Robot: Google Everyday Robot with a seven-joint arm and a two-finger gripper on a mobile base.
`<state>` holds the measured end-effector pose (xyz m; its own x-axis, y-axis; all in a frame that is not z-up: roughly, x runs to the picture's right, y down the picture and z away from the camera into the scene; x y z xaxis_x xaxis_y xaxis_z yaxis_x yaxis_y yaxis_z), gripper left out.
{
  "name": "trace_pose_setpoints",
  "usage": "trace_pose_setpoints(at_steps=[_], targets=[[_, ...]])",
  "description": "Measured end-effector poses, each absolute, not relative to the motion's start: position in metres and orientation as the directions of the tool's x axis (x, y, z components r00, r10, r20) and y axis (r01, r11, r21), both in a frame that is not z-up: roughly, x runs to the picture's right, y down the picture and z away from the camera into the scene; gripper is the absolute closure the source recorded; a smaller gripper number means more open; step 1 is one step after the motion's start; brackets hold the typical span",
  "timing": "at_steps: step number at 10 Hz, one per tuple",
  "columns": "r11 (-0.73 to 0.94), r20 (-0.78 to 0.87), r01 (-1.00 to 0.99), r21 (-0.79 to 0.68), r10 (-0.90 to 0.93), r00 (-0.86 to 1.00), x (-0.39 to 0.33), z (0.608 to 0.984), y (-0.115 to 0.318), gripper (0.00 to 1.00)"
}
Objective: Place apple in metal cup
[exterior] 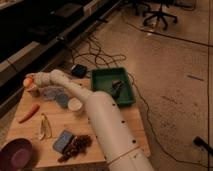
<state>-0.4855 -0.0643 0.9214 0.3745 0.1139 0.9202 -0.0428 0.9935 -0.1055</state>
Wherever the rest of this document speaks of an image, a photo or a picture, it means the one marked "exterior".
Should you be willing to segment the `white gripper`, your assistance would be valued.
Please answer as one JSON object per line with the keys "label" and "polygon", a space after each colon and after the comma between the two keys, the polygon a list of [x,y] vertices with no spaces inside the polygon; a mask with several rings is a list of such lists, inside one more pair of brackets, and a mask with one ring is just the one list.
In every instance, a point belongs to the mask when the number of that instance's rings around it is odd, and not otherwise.
{"label": "white gripper", "polygon": [[50,74],[46,72],[29,73],[27,78],[31,78],[37,87],[46,87],[51,84]]}

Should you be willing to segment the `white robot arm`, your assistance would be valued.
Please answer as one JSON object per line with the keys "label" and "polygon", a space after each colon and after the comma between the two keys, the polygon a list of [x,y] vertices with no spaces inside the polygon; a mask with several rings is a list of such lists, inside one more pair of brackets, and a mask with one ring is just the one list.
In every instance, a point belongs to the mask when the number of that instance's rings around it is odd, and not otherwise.
{"label": "white robot arm", "polygon": [[118,105],[108,93],[93,92],[80,86],[57,69],[30,73],[26,78],[30,78],[31,85],[37,87],[62,86],[84,104],[110,171],[154,171]]}

